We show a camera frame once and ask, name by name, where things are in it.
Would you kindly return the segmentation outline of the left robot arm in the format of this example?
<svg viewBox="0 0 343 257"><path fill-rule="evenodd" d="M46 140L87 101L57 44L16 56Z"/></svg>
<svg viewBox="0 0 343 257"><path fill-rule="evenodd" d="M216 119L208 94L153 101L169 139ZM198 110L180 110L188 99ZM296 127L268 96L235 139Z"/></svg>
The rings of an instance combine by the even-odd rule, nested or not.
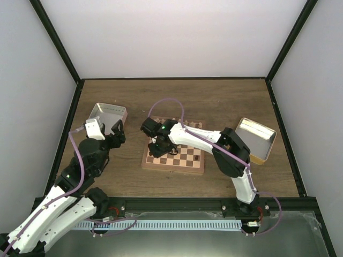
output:
<svg viewBox="0 0 343 257"><path fill-rule="evenodd" d="M112 132L105 134L98 118L89 119L83 127L69 132L70 140L82 129L86 139L78 145L72 143L74 156L45 198L21 225L1 235L3 256L44 256L79 222L109 212L107 195L90 186L107 166L110 150L125 142L123 122L119 119Z"/></svg>

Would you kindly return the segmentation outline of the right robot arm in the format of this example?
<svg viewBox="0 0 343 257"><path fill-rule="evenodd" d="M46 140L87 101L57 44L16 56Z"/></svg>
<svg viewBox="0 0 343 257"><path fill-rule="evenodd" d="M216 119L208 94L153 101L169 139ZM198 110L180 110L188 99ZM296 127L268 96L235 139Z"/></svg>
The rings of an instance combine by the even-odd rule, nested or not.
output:
<svg viewBox="0 0 343 257"><path fill-rule="evenodd" d="M176 155L179 145L212 154L219 170L232 179L240 213L249 216L257 210L259 193L251 178L250 149L234 130L202 130L172 119L161 124L150 117L145 119L140 130L152 140L148 153L155 158Z"/></svg>

